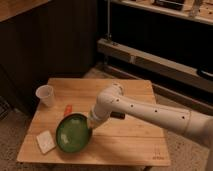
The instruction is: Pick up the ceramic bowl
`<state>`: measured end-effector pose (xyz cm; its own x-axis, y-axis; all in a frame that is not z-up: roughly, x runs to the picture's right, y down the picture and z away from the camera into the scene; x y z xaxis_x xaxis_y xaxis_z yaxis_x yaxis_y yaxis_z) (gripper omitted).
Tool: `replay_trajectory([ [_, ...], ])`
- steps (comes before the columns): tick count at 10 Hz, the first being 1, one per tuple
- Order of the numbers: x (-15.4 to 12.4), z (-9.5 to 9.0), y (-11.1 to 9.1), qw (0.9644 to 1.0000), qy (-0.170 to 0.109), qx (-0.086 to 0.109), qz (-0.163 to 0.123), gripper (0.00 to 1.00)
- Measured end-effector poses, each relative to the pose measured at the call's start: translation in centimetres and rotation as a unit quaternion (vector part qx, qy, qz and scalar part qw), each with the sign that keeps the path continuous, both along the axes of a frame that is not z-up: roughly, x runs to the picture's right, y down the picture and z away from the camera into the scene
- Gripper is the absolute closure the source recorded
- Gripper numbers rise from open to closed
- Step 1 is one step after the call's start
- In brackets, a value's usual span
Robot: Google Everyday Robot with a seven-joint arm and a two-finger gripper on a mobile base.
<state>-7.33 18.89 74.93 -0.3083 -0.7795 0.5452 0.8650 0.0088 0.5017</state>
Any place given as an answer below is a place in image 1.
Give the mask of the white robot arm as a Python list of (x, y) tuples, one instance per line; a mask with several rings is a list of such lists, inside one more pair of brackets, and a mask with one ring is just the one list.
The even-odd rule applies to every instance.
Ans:
[(87, 119), (90, 129), (105, 123), (112, 112), (128, 114), (207, 147), (209, 155), (205, 171), (213, 171), (213, 116), (137, 101), (126, 97), (123, 91), (121, 84), (113, 83), (99, 92)]

